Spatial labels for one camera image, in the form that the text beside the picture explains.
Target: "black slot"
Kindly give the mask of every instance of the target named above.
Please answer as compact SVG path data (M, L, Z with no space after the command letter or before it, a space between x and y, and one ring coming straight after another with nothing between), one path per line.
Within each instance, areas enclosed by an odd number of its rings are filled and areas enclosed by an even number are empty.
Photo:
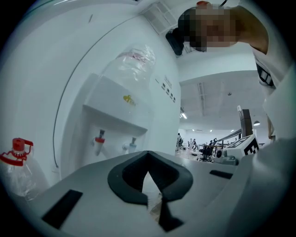
M225 178L225 179L231 179L232 177L232 174L231 173L226 173L226 172L223 172L223 171L219 171L219 170L211 170L210 171L210 174L211 175L216 175L216 176L219 176L221 178Z
M69 190L43 217L42 220L59 229L70 214L82 193Z

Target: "black chair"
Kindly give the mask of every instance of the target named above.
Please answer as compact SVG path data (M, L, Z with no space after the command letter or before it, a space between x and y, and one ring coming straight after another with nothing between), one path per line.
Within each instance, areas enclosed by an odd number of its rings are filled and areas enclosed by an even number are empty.
M214 141L211 140L209 143L209 146L207 146L207 145L203 146L203 151L202 151L203 157L200 158L200 161L203 161L203 162L211 162L212 161L214 147L210 147L210 146L214 146L216 144L216 142L217 142L217 138L215 138Z

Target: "plastic bag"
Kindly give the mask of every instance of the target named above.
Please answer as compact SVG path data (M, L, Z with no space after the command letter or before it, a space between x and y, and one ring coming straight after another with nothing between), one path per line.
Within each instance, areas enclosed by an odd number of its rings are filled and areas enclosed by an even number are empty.
M149 103L149 81L155 65L154 52L147 45L131 45L104 69L102 75Z

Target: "ceiling vent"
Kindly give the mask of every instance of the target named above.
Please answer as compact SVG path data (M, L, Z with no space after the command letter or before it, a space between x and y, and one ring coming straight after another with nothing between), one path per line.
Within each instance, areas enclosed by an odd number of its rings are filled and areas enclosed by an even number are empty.
M142 14L158 34L167 33L170 29L177 27L177 20L171 8L163 1L151 4Z

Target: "office chair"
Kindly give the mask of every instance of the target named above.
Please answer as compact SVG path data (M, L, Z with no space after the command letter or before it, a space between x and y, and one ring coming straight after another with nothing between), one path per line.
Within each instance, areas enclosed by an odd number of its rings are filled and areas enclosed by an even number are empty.
M216 142L217 142L217 138L215 138L214 141L211 140L209 146L214 146L216 144ZM200 158L200 161L212 162L213 149L214 149L214 147L207 147L206 149L203 149L203 157Z

